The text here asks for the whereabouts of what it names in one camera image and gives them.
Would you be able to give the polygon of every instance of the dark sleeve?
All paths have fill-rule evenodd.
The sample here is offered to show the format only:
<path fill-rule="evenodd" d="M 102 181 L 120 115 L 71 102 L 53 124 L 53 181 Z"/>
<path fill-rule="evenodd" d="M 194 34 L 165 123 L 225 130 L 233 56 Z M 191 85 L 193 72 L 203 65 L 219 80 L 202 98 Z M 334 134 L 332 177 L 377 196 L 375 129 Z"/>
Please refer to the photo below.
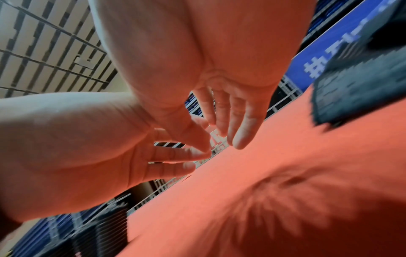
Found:
<path fill-rule="evenodd" d="M 0 210 L 0 241 L 20 226 L 21 223 L 11 220 Z"/>

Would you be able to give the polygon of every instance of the ceiling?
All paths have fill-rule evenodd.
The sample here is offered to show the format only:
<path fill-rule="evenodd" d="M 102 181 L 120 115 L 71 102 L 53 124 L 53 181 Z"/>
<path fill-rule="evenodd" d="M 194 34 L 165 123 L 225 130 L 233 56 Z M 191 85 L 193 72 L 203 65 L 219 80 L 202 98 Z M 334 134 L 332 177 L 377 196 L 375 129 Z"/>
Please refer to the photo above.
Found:
<path fill-rule="evenodd" d="M 88 0 L 0 0 L 0 26 L 0 98 L 98 92 L 117 73 Z"/>

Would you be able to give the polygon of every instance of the orange surface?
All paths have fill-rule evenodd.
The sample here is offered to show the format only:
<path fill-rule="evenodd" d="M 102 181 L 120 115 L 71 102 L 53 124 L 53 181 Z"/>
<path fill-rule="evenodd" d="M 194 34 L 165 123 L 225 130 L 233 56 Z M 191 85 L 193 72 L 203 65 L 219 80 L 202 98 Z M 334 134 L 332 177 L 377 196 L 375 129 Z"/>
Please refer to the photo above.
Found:
<path fill-rule="evenodd" d="M 119 257 L 404 256 L 406 100 L 331 129 L 310 93 L 131 215 Z"/>

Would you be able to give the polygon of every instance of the human hand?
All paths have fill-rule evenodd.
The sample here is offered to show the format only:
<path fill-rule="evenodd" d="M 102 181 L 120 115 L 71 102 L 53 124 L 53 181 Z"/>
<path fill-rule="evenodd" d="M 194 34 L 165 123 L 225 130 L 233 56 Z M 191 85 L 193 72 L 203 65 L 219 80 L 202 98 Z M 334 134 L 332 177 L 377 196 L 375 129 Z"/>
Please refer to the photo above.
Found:
<path fill-rule="evenodd" d="M 33 95 L 2 99 L 0 110 L 0 208 L 19 222 L 88 209 L 211 156 L 154 146 L 172 138 L 129 94 Z M 149 164 L 167 161 L 176 163 Z"/>
<path fill-rule="evenodd" d="M 190 91 L 221 135 L 244 148 L 266 116 L 316 0 L 89 3 L 103 46 L 141 105 L 174 138 L 206 151 L 209 135 L 184 107 Z"/>

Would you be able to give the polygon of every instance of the blue banner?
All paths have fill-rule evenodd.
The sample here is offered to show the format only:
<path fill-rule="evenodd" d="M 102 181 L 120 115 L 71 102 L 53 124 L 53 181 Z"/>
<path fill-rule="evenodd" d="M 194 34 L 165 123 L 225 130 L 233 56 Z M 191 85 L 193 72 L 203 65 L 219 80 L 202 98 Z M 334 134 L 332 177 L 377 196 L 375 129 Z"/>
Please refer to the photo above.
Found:
<path fill-rule="evenodd" d="M 321 75 L 327 61 L 336 54 L 342 42 L 351 43 L 367 21 L 395 0 L 364 0 L 354 10 L 334 24 L 307 48 L 297 54 L 286 76 L 305 91 Z"/>

